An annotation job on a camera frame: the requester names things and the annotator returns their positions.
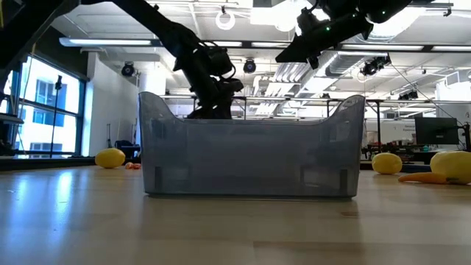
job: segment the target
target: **window frame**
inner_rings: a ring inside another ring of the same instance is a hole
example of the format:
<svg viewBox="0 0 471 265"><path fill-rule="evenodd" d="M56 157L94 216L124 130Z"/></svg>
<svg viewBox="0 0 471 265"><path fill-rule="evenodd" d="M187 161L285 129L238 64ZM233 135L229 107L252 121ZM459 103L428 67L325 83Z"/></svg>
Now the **window frame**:
<svg viewBox="0 0 471 265"><path fill-rule="evenodd" d="M65 116L75 117L75 120L76 120L75 151L74 152L62 152L62 151L61 152L57 152L57 151L51 152L50 150L49 151L34 151L34 150L24 151L24 150L18 150L16 152L16 154L17 155L48 155L49 158L52 158L53 155L81 155L81 152L82 152L81 147L82 147L83 112L84 112L84 108L85 108L85 85L86 85L86 81L79 78L76 74L71 73L70 71L67 71L64 68L61 68L59 66L55 66L54 64L51 64L47 60L43 60L38 56L29 55L28 59L29 58L31 58L31 60L39 60L40 62L45 63L46 65L51 66L53 68L56 68L57 70L62 71L65 74L68 74L71 77L76 78L76 79L79 80L79 111L78 111L78 113L74 113L74 112L67 111L67 110L64 110L62 108L59 108L59 107L54 108L53 106L47 105L48 91L46 91L45 104L39 103L39 102L34 102L34 101L31 101L31 100L28 100L28 99L23 99L21 97L22 95L20 94L20 91L21 91L21 82L20 81L24 78L24 75L23 75L24 69L23 69L23 67L21 67L20 71L17 73L17 76L16 76L16 78L18 78L18 79L17 79L17 82L14 83L15 87L12 87L12 93L14 94L15 98L18 100L18 104L16 105L16 113L19 113L20 105L25 105L25 106L34 107L35 109L38 109L38 110L45 110L45 111L49 111L49 112L54 112L55 111L56 115L57 114L63 114ZM38 81L43 82L45 84L48 84L48 83L50 84L49 80L45 80L45 79L40 78L40 79L38 79ZM14 133L13 130L11 130L10 139L11 139L12 143L15 143L17 135L13 135L13 133ZM51 143L50 144L51 144L51 146L54 146L53 138L51 138Z"/></svg>

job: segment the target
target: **plastic container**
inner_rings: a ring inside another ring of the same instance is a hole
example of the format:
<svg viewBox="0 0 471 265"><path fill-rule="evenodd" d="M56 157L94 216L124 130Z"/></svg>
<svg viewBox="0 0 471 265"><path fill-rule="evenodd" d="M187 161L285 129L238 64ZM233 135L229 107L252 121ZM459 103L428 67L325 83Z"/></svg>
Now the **plastic container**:
<svg viewBox="0 0 471 265"><path fill-rule="evenodd" d="M177 119L139 94L144 189L159 195L354 197L365 98L323 121Z"/></svg>

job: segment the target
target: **wooden table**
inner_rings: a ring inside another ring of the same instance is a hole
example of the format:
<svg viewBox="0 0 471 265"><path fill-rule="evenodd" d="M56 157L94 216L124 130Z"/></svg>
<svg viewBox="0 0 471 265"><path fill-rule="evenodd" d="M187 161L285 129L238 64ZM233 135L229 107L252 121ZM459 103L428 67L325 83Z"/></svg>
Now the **wooden table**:
<svg viewBox="0 0 471 265"><path fill-rule="evenodd" d="M471 187L362 172L349 202L152 199L140 171L0 174L0 264L471 264Z"/></svg>

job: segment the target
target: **desk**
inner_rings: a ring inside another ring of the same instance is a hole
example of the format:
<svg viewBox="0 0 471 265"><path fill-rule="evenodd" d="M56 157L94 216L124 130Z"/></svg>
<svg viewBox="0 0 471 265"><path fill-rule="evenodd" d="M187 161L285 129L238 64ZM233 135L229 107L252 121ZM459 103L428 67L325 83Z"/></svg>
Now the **desk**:
<svg viewBox="0 0 471 265"><path fill-rule="evenodd" d="M140 171L0 174L0 264L471 264L471 187L362 172L346 202L153 199Z"/></svg>

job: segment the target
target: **ceiling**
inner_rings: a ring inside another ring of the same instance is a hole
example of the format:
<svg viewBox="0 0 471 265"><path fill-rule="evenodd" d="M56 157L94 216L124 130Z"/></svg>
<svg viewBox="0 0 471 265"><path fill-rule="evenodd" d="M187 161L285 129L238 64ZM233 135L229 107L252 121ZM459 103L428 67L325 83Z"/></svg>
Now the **ceiling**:
<svg viewBox="0 0 471 265"><path fill-rule="evenodd" d="M251 24L249 17L252 1L228 1L227 9L238 14L235 16L235 26L230 30L222 30L215 23L217 12L220 11L218 4L203 6L200 3L159 1L159 11L168 19L188 27L203 40L287 41L294 36L294 30L281 32L272 25ZM449 17L442 15L445 10L424 11L390 43L471 44L471 4L469 7L458 7L459 10L454 10ZM52 25L71 38L155 38L148 29L112 3L79 6L69 14L57 18ZM280 65L275 62L279 53L280 50L230 49L229 55L237 69L235 78L239 78L247 86L252 86L257 74L272 76ZM106 48L106 53L102 54L101 58L109 59L117 69L121 69L124 60L120 60L120 56L123 54L128 57L130 54L158 54L169 69L174 65L174 58L164 48ZM389 66L365 82L358 74L362 64L358 64L345 74L351 79L333 81L336 95L347 97L353 93L368 92L369 98L385 99L391 96L390 91L397 90L408 82L421 80L419 89L427 96L433 97L435 82L443 79L446 74L453 73L454 68L471 69L471 54L391 53L390 56L397 69ZM255 58L255 74L243 72L246 58ZM422 73L423 69L427 69L427 74ZM181 71L169 72L167 88L171 93L184 91L182 88L188 86Z"/></svg>

